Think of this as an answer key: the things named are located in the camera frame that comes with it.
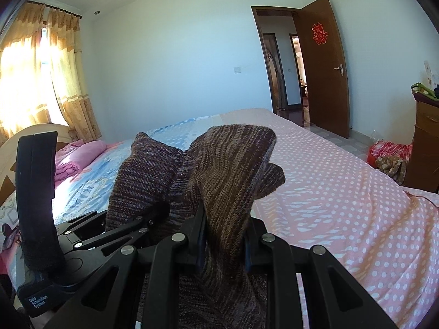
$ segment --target floor tile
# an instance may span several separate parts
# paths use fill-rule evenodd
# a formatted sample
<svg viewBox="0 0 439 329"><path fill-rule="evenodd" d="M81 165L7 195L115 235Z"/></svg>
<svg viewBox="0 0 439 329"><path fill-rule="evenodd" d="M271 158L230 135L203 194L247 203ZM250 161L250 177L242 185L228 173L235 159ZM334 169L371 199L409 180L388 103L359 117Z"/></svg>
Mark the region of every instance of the floor tile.
<svg viewBox="0 0 439 329"><path fill-rule="evenodd" d="M351 145L344 145L344 146L341 146L345 151L348 151L348 152L355 152L355 151L358 151L355 147L352 147Z"/></svg>
<svg viewBox="0 0 439 329"><path fill-rule="evenodd" d="M335 137L334 138L328 138L328 141L331 141L332 143L334 143L336 145L339 145L339 144L342 143L341 139L335 138Z"/></svg>
<svg viewBox="0 0 439 329"><path fill-rule="evenodd" d="M365 162L366 162L366 160L367 160L367 154L361 154L361 155L359 155L359 156L357 156L357 157L358 157L359 159L365 161Z"/></svg>
<svg viewBox="0 0 439 329"><path fill-rule="evenodd" d="M315 134L323 131L320 127L317 127L317 126L309 126L309 127L306 127L306 129L308 131L311 131L312 133L315 133Z"/></svg>
<svg viewBox="0 0 439 329"><path fill-rule="evenodd" d="M343 138L343 137L336 137L336 138L338 138L340 140L339 147L342 147L342 146L352 146L352 143L349 142L349 140L347 140L346 138Z"/></svg>
<svg viewBox="0 0 439 329"><path fill-rule="evenodd" d="M327 133L329 134L329 136L325 137L325 139L327 139L327 140L329 140L330 138L336 138L336 139L341 140L341 141L345 140L345 138L343 138L337 134L333 134L332 132L327 131Z"/></svg>
<svg viewBox="0 0 439 329"><path fill-rule="evenodd" d="M320 137L323 137L323 138L329 136L329 134L325 131L316 132L316 135L319 135Z"/></svg>
<svg viewBox="0 0 439 329"><path fill-rule="evenodd" d="M368 148L368 146L366 144L358 142L358 141L355 142L355 147Z"/></svg>
<svg viewBox="0 0 439 329"><path fill-rule="evenodd" d="M363 148L363 149L358 149L360 151L361 154L368 154L369 153L369 149L368 148Z"/></svg>

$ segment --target pink blanket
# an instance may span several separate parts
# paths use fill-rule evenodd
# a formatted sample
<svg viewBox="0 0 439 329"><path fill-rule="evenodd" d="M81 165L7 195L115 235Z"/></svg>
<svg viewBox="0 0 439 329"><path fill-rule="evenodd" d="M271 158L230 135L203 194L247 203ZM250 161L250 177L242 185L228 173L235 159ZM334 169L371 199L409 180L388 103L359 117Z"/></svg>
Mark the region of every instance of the pink blanket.
<svg viewBox="0 0 439 329"><path fill-rule="evenodd" d="M401 329L415 328L439 295L439 195L400 187L265 109L221 118L276 132L270 161L286 182L255 202L253 216L292 245L328 248Z"/></svg>
<svg viewBox="0 0 439 329"><path fill-rule="evenodd" d="M103 141L92 141L69 153L56 165L55 181L62 181L83 170L106 149Z"/></svg>
<svg viewBox="0 0 439 329"><path fill-rule="evenodd" d="M60 162L65 159L69 154L71 154L73 151L77 150L84 144L84 140L78 140L72 143L69 143L66 147L60 149L55 154L55 166L57 167Z"/></svg>

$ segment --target red checkered cloth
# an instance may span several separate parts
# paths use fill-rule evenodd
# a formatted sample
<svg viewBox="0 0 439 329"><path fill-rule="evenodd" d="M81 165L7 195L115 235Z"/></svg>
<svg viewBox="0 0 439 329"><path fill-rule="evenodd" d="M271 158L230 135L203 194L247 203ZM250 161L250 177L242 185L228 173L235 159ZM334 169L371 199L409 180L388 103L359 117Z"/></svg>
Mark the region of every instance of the red checkered cloth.
<svg viewBox="0 0 439 329"><path fill-rule="evenodd" d="M370 149L369 153L376 157L398 156L409 161L413 145L401 145L390 141L378 141Z"/></svg>

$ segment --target open door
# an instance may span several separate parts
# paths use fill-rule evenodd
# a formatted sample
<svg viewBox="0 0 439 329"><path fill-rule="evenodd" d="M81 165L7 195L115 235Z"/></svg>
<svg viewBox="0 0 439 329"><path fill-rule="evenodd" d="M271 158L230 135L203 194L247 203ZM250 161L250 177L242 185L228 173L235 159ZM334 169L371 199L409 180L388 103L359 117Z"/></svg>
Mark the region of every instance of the open door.
<svg viewBox="0 0 439 329"><path fill-rule="evenodd" d="M279 48L277 47L276 35L274 33L264 33L263 34L264 45L268 54L268 63L270 70L274 67L275 78L273 78L273 87L275 91L277 90L277 95L275 95L275 113L279 109L285 109L288 105L287 92L285 87L284 73L282 71L282 61L280 60Z"/></svg>
<svg viewBox="0 0 439 329"><path fill-rule="evenodd" d="M349 137L349 89L339 28L329 0L293 12L308 87L309 120Z"/></svg>

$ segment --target green cloth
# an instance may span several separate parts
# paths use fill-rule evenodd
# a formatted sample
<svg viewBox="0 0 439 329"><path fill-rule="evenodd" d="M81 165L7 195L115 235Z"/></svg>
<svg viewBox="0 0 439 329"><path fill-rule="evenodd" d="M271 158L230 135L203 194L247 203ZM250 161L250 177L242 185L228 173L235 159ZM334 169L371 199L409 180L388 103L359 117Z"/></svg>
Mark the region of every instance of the green cloth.
<svg viewBox="0 0 439 329"><path fill-rule="evenodd" d="M412 85L412 92L413 93L420 92L421 94L427 96L431 100L439 101L439 98L436 98L435 92L433 90L429 89L428 87L426 87L422 83L416 83L416 84Z"/></svg>

